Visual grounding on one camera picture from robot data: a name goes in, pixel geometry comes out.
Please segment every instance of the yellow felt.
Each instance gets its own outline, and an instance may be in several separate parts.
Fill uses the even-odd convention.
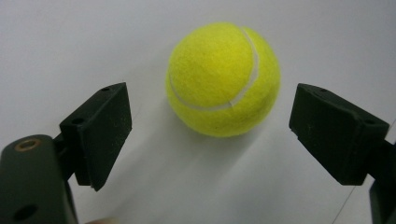
[[[253,66],[253,53],[241,29],[251,38],[254,48],[259,54],[259,75],[244,97],[236,105],[221,110],[191,108],[191,106],[180,102],[175,91],[178,97],[192,105],[224,104],[224,101],[232,99],[247,84]],[[216,42],[212,42],[212,38],[207,38],[211,36],[207,33],[213,32],[216,34],[212,38]],[[280,73],[275,54],[265,40],[253,30],[246,27],[239,28],[230,23],[210,24],[191,33],[186,38],[194,40],[201,38],[195,35],[203,35],[205,42],[196,42],[199,43],[196,48],[189,46],[189,50],[183,50],[180,49],[184,46],[182,44],[184,40],[182,40],[171,56],[165,80],[170,105],[189,127],[199,133],[227,137],[249,131],[266,117],[276,100],[280,85]],[[237,41],[229,40],[230,36],[234,36]],[[205,54],[199,56],[198,62],[195,61],[194,55],[197,51],[200,54],[200,49],[218,49],[215,46],[218,44],[222,46],[222,38],[225,38],[225,42],[234,44],[226,45],[226,49],[215,50],[213,54],[216,56],[212,56],[211,51],[206,51]],[[182,57],[178,55],[181,51],[183,52]],[[236,58],[230,61],[226,60],[231,64],[224,64],[223,58],[228,58],[227,55],[233,55],[239,51],[246,52],[246,55],[242,56],[240,60]],[[219,60],[221,68],[216,67],[215,59]],[[230,73],[219,74],[220,70],[230,71]]]

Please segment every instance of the tennis ball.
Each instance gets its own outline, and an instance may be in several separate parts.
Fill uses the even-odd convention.
[[[165,79],[170,106],[198,133],[246,133],[270,112],[279,90],[276,56],[247,27],[219,22],[187,35],[173,50]]]

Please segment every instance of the white seam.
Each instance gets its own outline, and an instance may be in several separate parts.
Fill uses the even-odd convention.
[[[242,98],[244,97],[245,93],[250,89],[250,87],[254,84],[254,81],[259,76],[259,55],[258,55],[257,49],[255,48],[254,43],[253,43],[252,39],[250,38],[250,36],[248,35],[248,33],[242,28],[241,28],[241,32],[246,37],[249,45],[251,46],[252,52],[253,52],[253,67],[252,67],[252,70],[250,72],[249,81],[247,82],[247,85],[245,85],[245,87],[240,92],[238,92],[238,94],[236,94],[236,96],[231,101],[229,101],[229,102],[227,102],[227,103],[225,103],[223,105],[214,105],[214,106],[204,107],[204,106],[199,106],[199,105],[192,105],[192,104],[184,101],[177,94],[177,92],[175,91],[175,88],[174,88],[173,82],[172,82],[172,76],[170,74],[168,74],[169,82],[170,82],[170,86],[172,88],[172,91],[175,94],[175,96],[177,97],[177,99],[183,105],[186,105],[187,107],[192,108],[192,109],[196,109],[196,110],[216,111],[216,110],[227,109],[227,108],[233,107],[236,104],[238,104],[239,101],[242,100]]]

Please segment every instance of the ball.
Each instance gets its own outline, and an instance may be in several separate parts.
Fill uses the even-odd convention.
[[[229,137],[251,130],[279,90],[277,59],[255,31],[228,22],[196,29],[174,48],[165,79],[170,106],[198,133]]]

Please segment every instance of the white surface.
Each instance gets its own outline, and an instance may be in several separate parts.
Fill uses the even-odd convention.
[[[230,139],[190,131],[163,89],[173,46],[213,21],[264,35],[282,69],[267,120]],[[352,187],[333,180],[289,130],[295,88],[329,89],[392,123],[395,21],[389,0],[1,1],[0,145],[56,136],[94,92],[126,81],[134,129],[106,185],[95,193],[70,180],[82,222],[332,223]],[[366,207],[354,208],[347,203],[335,223],[352,223],[343,214],[370,223]]]

